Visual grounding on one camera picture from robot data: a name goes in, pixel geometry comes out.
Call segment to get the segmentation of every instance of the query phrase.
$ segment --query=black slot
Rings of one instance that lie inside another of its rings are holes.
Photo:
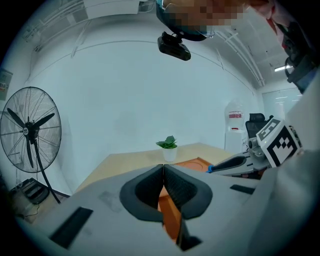
[[[93,210],[79,207],[51,236],[51,240],[63,248],[68,248],[85,225]]]
[[[236,191],[239,191],[239,192],[243,192],[243,193],[246,193],[246,194],[249,194],[249,195],[252,195],[256,190],[255,188],[251,188],[251,187],[247,187],[247,186],[240,186],[240,185],[232,185],[230,187],[230,189],[236,190]]]

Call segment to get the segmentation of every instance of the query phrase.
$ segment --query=metal rod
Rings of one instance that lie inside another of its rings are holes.
[[[35,149],[36,158],[38,160],[39,167],[40,167],[41,173],[43,175],[43,178],[45,180],[45,183],[48,186],[49,191],[52,193],[54,199],[57,201],[58,204],[60,204],[60,200],[58,199],[57,195],[55,194],[54,190],[52,189],[52,187],[51,187],[51,185],[49,183],[49,180],[48,180],[48,178],[47,178],[47,176],[45,174],[44,167],[42,166],[40,155],[39,155],[39,150],[38,150],[37,140],[34,140],[34,149]]]

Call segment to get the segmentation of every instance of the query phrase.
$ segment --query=floor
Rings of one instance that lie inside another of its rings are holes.
[[[57,194],[58,199],[63,202],[67,197]],[[46,216],[50,211],[58,206],[57,201],[50,193],[48,197],[40,204],[32,204],[24,196],[24,194],[18,190],[12,197],[13,210],[16,216],[25,219],[30,224],[36,224],[42,218]]]

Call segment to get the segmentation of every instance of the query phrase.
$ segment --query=ceiling light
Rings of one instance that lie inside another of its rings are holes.
[[[289,66],[289,65],[287,65],[287,66],[281,66],[281,67],[275,68],[275,69],[274,69],[274,72],[281,71],[281,70],[285,70],[285,69],[290,69],[290,68],[292,68],[292,66]]]

